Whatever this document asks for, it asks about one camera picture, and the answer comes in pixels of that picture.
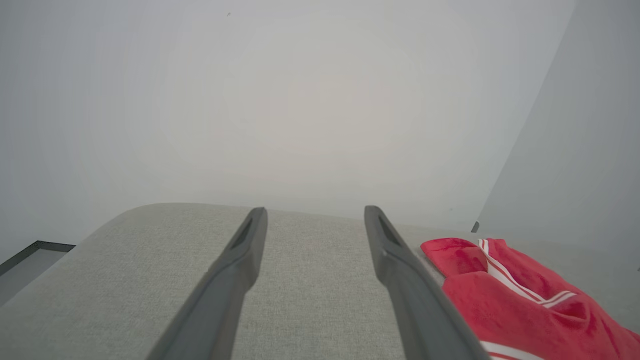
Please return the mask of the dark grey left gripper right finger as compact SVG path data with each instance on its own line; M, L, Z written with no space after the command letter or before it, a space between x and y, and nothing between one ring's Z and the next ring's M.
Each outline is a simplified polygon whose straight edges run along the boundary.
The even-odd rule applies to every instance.
M480 340L383 210L367 205L364 221L375 275L390 296L406 358L489 359Z

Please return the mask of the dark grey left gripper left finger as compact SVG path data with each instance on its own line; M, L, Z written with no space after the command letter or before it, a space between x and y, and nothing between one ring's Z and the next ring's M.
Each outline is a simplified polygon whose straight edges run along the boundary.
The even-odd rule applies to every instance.
M151 349L149 360L231 358L245 296L259 276L267 229L267 210L251 209Z

